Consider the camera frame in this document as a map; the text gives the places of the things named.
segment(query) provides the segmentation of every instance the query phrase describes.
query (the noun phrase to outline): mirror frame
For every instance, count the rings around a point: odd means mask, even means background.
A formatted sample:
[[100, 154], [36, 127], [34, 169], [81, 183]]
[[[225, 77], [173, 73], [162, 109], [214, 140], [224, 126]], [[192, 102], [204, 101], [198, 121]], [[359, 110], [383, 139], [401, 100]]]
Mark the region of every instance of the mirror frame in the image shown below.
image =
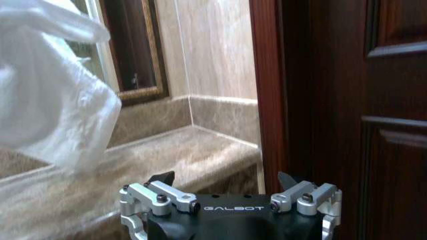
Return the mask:
[[[140, 0], [141, 10], [145, 21], [146, 37], [149, 44], [149, 54], [154, 75], [156, 86], [134, 90], [120, 91], [117, 79], [117, 59], [114, 55], [114, 46], [112, 41], [96, 44], [100, 64], [105, 83], [114, 90], [122, 106], [129, 106], [157, 100], [169, 96], [166, 71], [162, 58], [160, 29], [157, 23], [157, 12], [154, 0]], [[104, 6], [100, 0], [85, 0], [89, 17], [97, 19], [108, 28], [108, 21], [104, 17]]]

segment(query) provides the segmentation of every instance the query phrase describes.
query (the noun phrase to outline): door frame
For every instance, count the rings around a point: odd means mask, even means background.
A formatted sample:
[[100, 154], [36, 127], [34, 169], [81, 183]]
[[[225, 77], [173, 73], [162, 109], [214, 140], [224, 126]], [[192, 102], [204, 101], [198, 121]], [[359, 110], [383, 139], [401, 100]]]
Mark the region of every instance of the door frame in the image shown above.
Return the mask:
[[308, 1], [249, 0], [265, 193], [277, 172], [312, 177]]

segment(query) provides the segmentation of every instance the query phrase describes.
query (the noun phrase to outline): marble countertop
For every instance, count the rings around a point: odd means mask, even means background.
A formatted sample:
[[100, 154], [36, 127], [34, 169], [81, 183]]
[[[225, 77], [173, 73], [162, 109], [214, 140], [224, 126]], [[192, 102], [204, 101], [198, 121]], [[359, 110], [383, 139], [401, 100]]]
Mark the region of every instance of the marble countertop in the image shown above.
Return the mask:
[[0, 180], [0, 239], [62, 239], [118, 214], [118, 189], [174, 171], [194, 192], [261, 161], [256, 147], [193, 126], [106, 150], [92, 174], [48, 166]]

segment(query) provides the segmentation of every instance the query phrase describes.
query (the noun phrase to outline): marble backsplash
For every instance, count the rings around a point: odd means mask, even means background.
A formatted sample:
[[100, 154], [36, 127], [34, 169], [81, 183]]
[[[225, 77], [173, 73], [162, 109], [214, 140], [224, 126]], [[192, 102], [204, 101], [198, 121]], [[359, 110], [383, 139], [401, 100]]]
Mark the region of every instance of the marble backsplash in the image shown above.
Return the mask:
[[260, 145], [256, 100], [192, 95], [124, 107], [108, 147], [192, 124]]
[[108, 148], [192, 124], [188, 97], [124, 107]]
[[45, 167], [46, 165], [42, 161], [13, 150], [0, 148], [0, 179]]
[[233, 97], [190, 96], [193, 124], [260, 146], [257, 101]]

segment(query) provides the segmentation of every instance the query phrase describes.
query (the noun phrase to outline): wall tile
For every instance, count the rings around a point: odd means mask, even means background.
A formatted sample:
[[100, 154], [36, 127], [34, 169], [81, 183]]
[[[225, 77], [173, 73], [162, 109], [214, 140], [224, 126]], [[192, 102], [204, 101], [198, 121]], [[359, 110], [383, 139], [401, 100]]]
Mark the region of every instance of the wall tile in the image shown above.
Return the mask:
[[260, 145], [256, 100], [229, 97], [189, 97], [193, 124]]
[[156, 0], [156, 14], [161, 39], [161, 50], [165, 64], [169, 95], [172, 97], [189, 94], [178, 17], [173, 0]]
[[248, 0], [176, 3], [190, 94], [256, 99]]
[[121, 109], [108, 148], [192, 124], [188, 97]]

